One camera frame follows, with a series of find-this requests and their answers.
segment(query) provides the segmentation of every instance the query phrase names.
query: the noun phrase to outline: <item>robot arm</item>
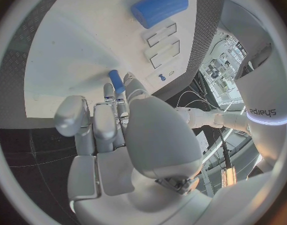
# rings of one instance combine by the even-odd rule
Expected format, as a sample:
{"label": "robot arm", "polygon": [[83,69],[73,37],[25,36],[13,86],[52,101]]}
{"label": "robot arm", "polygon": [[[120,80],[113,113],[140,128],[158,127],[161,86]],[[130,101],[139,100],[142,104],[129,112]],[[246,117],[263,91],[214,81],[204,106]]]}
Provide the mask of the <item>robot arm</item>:
{"label": "robot arm", "polygon": [[198,108],[177,107],[175,109],[191,129],[209,125],[213,128],[227,127],[250,134],[248,118],[245,115],[221,112],[219,110],[202,111]]}

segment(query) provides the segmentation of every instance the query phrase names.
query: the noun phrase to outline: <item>blue foam block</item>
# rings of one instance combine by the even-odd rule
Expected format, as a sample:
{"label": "blue foam block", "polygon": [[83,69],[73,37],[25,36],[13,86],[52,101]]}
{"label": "blue foam block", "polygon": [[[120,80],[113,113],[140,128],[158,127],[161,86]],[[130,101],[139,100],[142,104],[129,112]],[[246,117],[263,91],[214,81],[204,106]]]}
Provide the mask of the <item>blue foam block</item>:
{"label": "blue foam block", "polygon": [[121,94],[125,91],[125,86],[122,82],[122,79],[118,73],[118,70],[111,70],[109,72],[109,77],[111,79],[111,82],[114,86],[115,92],[117,94]]}
{"label": "blue foam block", "polygon": [[131,12],[140,24],[149,29],[189,6],[189,0],[141,0],[131,7]]}

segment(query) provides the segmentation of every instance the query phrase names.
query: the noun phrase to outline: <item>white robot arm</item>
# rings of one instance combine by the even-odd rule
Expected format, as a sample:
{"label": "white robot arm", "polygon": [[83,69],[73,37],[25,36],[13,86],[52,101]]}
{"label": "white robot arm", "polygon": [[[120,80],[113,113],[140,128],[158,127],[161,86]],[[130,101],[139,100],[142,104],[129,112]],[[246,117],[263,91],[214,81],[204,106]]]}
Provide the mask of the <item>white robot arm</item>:
{"label": "white robot arm", "polygon": [[248,118],[246,115],[222,112],[220,110],[202,111],[198,108],[177,107],[175,109],[191,129],[209,125],[213,128],[227,127],[244,131],[250,135]]}

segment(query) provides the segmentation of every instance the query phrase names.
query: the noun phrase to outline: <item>blue cylinder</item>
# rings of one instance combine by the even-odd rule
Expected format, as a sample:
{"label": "blue cylinder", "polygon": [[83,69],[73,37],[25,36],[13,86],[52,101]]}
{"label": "blue cylinder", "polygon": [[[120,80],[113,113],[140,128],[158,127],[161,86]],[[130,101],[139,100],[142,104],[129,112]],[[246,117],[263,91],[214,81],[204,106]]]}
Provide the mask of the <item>blue cylinder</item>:
{"label": "blue cylinder", "polygon": [[121,77],[119,75],[118,70],[111,70],[109,72],[109,77],[110,77],[111,82],[112,82],[112,84],[114,86],[115,92],[117,94],[123,93],[125,91],[125,86],[124,86],[124,84],[122,82],[122,79],[121,79]]}
{"label": "blue cylinder", "polygon": [[131,12],[144,28],[149,29],[188,6],[189,0],[141,0],[131,7]]}

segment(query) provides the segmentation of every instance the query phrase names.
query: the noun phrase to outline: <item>blue knob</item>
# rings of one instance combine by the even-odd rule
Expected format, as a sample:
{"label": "blue knob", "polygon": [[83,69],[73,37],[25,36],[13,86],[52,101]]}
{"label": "blue knob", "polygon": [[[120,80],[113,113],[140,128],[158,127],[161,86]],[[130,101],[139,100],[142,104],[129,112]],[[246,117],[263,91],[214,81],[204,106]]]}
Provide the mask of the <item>blue knob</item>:
{"label": "blue knob", "polygon": [[159,75],[159,77],[160,77],[161,81],[165,81],[165,80],[167,80],[167,79],[166,79],[166,77],[165,77],[165,76],[163,76],[162,74],[160,74],[160,75]]}

